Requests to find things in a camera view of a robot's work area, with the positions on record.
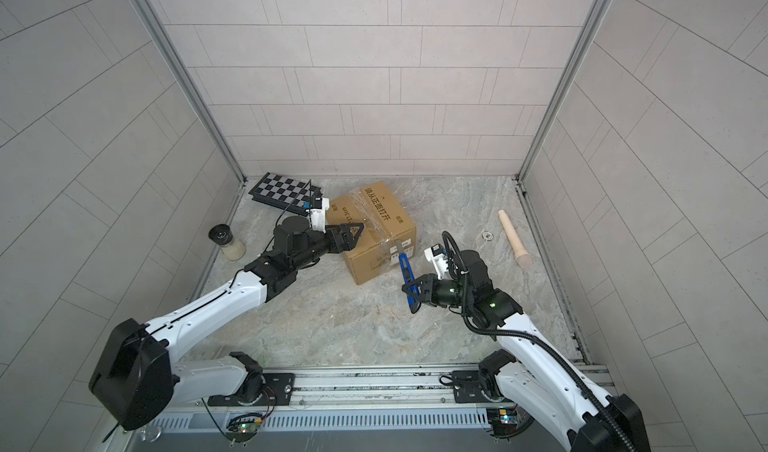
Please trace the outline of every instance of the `black hose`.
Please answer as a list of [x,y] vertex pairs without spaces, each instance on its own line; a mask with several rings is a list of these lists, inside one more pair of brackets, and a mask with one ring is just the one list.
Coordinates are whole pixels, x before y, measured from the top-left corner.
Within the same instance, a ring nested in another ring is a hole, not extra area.
[[616,435],[621,440],[621,443],[624,445],[624,447],[627,449],[627,452],[637,452],[637,449],[635,448],[634,444],[632,444],[632,441],[629,440],[629,437],[627,437],[626,433],[618,426],[616,423],[616,420],[610,416],[608,411],[603,407],[603,404],[600,402],[600,400],[595,397],[592,390],[587,386],[587,384],[584,383],[583,380],[581,380],[581,377],[576,373],[576,371],[571,367],[571,365],[562,358],[562,356],[555,351],[552,347],[550,347],[549,344],[544,342],[541,338],[523,331],[509,331],[509,330],[490,330],[490,329],[482,329],[477,328],[469,321],[469,301],[468,301],[468,295],[466,291],[468,290],[468,281],[469,278],[467,277],[467,271],[466,265],[464,265],[464,259],[462,258],[462,255],[458,252],[458,247],[456,246],[456,242],[453,240],[453,237],[444,231],[442,233],[443,240],[446,241],[446,244],[450,242],[450,245],[454,249],[454,256],[458,258],[458,264],[460,267],[458,268],[458,274],[462,275],[462,319],[464,319],[464,324],[467,326],[467,328],[474,333],[480,334],[480,335],[488,335],[491,337],[518,337],[523,338],[525,340],[529,340],[533,342],[534,344],[538,345],[539,347],[543,348],[544,351],[546,351],[548,354],[552,356],[552,358],[557,361],[558,365],[565,370],[565,373],[568,374],[568,376],[576,383],[576,387],[578,387],[581,390],[582,395],[584,398],[589,400],[594,408],[598,410],[598,413],[600,416],[602,416],[603,420],[605,420],[611,429],[616,433]]

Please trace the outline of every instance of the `tiled wall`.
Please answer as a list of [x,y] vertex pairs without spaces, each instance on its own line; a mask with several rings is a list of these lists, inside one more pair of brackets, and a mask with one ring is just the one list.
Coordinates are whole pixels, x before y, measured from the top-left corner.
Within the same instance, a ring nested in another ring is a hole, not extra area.
[[109,332],[184,303],[238,186],[128,0],[0,0],[0,450],[101,442]]
[[593,0],[150,1],[247,175],[506,175]]
[[767,2],[613,0],[525,181],[659,452],[768,450]]

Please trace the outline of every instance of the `cardboard box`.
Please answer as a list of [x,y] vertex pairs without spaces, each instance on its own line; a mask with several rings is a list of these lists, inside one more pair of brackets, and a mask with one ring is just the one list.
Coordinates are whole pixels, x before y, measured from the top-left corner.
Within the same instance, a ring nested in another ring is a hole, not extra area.
[[416,224],[382,181],[366,185],[330,201],[329,225],[361,222],[366,225],[357,246],[344,252],[344,262],[360,285],[398,264],[396,241],[408,257],[416,249]]

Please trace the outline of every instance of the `rolling pin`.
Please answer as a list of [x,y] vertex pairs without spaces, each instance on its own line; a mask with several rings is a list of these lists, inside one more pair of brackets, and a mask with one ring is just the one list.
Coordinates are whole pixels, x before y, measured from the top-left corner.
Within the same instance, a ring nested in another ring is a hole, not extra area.
[[504,227],[504,233],[507,235],[509,244],[512,246],[512,253],[514,254],[514,261],[520,265],[520,268],[527,270],[533,267],[533,257],[525,250],[523,243],[520,241],[518,233],[514,231],[512,222],[509,220],[509,215],[504,210],[498,211],[498,219],[502,222]]

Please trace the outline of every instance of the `black and white checkered board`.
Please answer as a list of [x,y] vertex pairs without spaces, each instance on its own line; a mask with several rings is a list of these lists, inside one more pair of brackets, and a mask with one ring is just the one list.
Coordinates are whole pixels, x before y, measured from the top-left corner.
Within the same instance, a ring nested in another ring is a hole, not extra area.
[[255,201],[272,205],[281,210],[288,206],[289,212],[307,216],[308,212],[304,208],[304,202],[308,202],[311,197],[321,195],[321,193],[320,187],[314,185],[307,187],[306,185],[307,182],[305,181],[268,173],[248,193],[253,195]]

